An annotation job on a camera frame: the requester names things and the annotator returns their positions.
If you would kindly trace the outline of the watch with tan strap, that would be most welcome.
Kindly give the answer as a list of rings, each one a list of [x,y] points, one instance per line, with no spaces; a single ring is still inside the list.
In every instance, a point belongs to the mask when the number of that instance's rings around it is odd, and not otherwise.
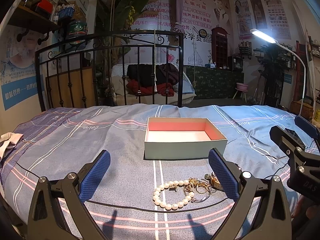
[[[222,185],[220,184],[217,176],[215,175],[214,172],[212,172],[211,174],[205,174],[204,175],[204,178],[209,181],[211,187],[215,190],[219,190],[219,191],[223,191],[223,187]]]

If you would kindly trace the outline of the gold chain jewelry tangle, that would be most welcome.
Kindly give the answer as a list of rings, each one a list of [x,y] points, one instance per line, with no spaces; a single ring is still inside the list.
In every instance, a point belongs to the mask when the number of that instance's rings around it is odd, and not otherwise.
[[[183,192],[189,202],[201,203],[209,199],[216,189],[205,179],[189,178],[184,181]]]

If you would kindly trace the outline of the pink small stool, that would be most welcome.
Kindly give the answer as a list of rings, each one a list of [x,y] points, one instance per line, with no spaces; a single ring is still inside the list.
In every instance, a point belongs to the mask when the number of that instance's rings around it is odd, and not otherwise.
[[[233,96],[233,99],[235,99],[236,95],[241,92],[241,96],[244,97],[245,102],[247,102],[247,97],[246,97],[246,93],[248,92],[248,85],[244,84],[244,83],[237,83],[236,84],[236,92]]]

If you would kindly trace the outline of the beige cloth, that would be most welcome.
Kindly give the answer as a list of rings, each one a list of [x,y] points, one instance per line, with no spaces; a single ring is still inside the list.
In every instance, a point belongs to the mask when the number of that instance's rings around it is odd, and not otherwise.
[[[22,139],[23,134],[8,132],[0,137],[0,160],[6,157]]]

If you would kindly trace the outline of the green floral sofa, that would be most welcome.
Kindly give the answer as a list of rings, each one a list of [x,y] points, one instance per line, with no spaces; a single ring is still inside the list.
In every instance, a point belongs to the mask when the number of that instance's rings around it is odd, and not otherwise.
[[[186,66],[186,75],[195,90],[195,99],[232,98],[236,84],[244,82],[244,73],[225,69]]]

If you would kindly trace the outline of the open pink-lined gift box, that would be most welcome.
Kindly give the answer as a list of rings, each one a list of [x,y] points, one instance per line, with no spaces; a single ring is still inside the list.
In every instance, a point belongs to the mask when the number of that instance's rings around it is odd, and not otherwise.
[[[146,160],[206,159],[216,148],[223,154],[228,139],[207,118],[148,118]]]

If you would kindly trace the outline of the hanging wicker swing chair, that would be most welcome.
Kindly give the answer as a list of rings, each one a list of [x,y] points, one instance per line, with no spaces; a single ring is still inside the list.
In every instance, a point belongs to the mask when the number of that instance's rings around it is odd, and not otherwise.
[[[179,66],[175,63],[116,64],[111,81],[116,104],[178,103]]]

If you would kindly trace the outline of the red telephone booth cabinet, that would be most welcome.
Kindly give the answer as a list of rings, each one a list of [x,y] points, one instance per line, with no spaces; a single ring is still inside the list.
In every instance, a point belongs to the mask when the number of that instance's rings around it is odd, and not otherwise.
[[[223,69],[227,66],[227,60],[227,31],[217,25],[212,29],[212,61],[216,64],[216,68]]]

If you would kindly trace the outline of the black metal bed headboard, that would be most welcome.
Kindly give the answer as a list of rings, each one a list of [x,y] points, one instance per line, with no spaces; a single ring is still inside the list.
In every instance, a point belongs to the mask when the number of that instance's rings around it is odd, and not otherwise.
[[[182,107],[183,99],[183,57],[184,57],[184,35],[174,31],[162,30],[122,30],[122,31],[107,31],[102,34],[89,34],[78,37],[66,38],[61,42],[57,42],[35,51],[35,73],[37,94],[39,97],[40,108],[42,111],[46,110],[44,97],[41,90],[41,71],[42,65],[46,65],[45,77],[45,91],[47,93],[48,108],[54,107],[52,98],[52,88],[50,86],[49,62],[57,61],[61,58],[66,58],[72,55],[79,55],[80,59],[80,84],[82,91],[82,101],[84,106],[87,106],[87,98],[85,96],[83,68],[85,53],[92,52],[92,79],[93,92],[95,103],[99,103],[97,91],[97,77],[96,77],[96,52],[104,52],[104,72],[108,74],[108,82],[104,85],[111,88],[111,70],[113,68],[112,56],[116,53],[115,49],[121,51],[120,58],[122,64],[125,64],[125,49],[137,48],[137,64],[140,64],[140,48],[152,49],[152,65],[156,65],[156,48],[165,48],[169,52],[170,48],[178,50],[179,59],[179,76],[178,76],[178,107]]]

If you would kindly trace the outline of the dark wooden wall shelf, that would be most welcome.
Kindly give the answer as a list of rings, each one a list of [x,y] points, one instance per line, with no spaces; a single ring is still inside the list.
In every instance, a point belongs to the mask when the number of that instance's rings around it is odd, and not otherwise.
[[[60,28],[60,26],[54,22],[21,5],[18,5],[14,10],[8,24],[25,29],[24,32],[17,35],[17,42],[21,42],[22,38],[24,38],[30,30],[46,35],[44,38],[38,39],[37,43],[39,46],[48,40],[50,32],[54,33]]]

